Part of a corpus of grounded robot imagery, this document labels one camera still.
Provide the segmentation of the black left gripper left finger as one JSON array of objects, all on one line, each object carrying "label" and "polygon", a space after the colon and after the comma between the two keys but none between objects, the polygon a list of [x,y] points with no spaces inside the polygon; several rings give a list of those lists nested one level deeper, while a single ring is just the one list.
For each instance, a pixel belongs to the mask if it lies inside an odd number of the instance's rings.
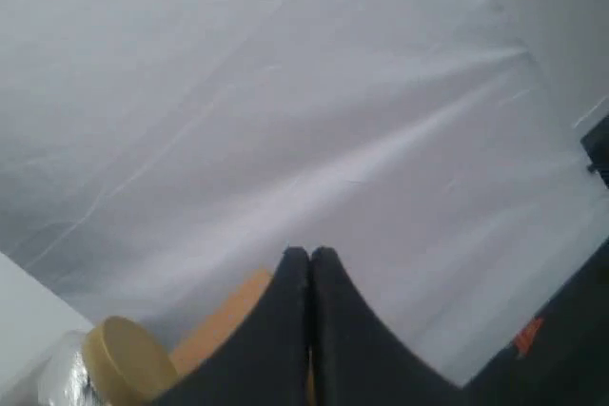
[{"label": "black left gripper left finger", "polygon": [[229,339],[153,405],[306,405],[309,258],[288,247],[258,303]]}]

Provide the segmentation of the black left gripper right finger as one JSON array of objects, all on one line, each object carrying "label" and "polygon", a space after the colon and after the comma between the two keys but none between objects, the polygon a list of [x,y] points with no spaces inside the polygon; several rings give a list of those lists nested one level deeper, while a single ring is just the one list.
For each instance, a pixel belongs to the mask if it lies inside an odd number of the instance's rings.
[{"label": "black left gripper right finger", "polygon": [[376,316],[338,253],[310,258],[310,346],[318,405],[464,405],[466,393],[430,368]]}]

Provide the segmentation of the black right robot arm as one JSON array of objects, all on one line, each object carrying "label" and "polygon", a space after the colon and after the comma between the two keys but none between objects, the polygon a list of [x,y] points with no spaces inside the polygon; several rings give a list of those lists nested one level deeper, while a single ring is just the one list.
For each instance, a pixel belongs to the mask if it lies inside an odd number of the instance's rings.
[{"label": "black right robot arm", "polygon": [[466,390],[480,405],[607,404],[606,243]]}]

